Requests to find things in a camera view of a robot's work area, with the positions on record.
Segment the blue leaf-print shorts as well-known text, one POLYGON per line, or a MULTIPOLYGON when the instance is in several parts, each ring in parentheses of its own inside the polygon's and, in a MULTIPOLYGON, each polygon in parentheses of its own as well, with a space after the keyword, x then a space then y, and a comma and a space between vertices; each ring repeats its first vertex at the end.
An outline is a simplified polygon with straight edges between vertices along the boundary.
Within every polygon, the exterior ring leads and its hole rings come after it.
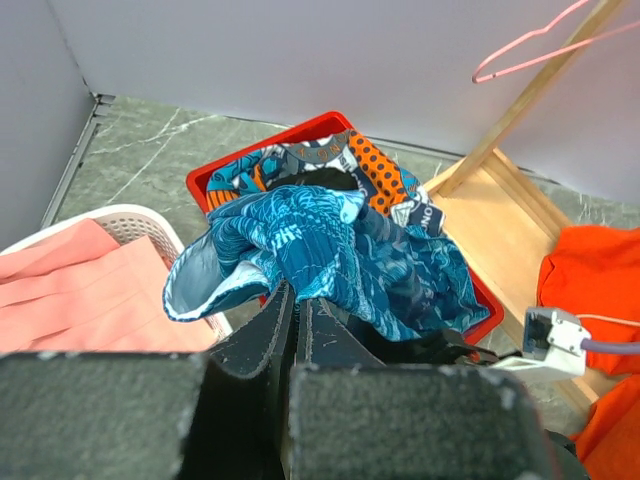
POLYGON ((212 211, 208 230, 173 263, 168 317, 191 322, 289 284, 324 299, 389 341, 483 322, 468 265, 448 238, 402 227, 358 191, 285 185, 212 211))

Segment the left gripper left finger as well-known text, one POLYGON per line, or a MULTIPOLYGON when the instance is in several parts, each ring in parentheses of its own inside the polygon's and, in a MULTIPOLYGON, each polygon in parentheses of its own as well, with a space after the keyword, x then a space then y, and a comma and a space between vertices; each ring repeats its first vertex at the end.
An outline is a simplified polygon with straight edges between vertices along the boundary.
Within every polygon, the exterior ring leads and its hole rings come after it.
POLYGON ((201 479, 282 479, 284 396, 296 340, 285 281, 209 357, 199 406, 201 479))

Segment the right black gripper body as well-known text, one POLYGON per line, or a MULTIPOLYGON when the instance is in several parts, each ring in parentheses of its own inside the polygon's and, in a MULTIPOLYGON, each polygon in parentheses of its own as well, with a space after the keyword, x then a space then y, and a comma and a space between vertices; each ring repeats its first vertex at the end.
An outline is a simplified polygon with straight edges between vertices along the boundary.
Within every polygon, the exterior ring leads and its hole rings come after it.
POLYGON ((434 354, 435 364, 489 366, 498 361, 499 357, 493 351, 468 344, 455 330, 443 329, 439 332, 434 354))

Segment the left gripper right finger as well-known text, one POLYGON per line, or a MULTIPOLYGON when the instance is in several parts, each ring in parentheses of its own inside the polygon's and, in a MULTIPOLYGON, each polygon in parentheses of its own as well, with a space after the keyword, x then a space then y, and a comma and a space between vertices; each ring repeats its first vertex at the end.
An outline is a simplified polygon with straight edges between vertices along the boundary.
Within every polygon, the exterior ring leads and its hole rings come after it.
POLYGON ((384 366, 338 320, 324 299, 300 303, 295 361, 336 368, 384 366))

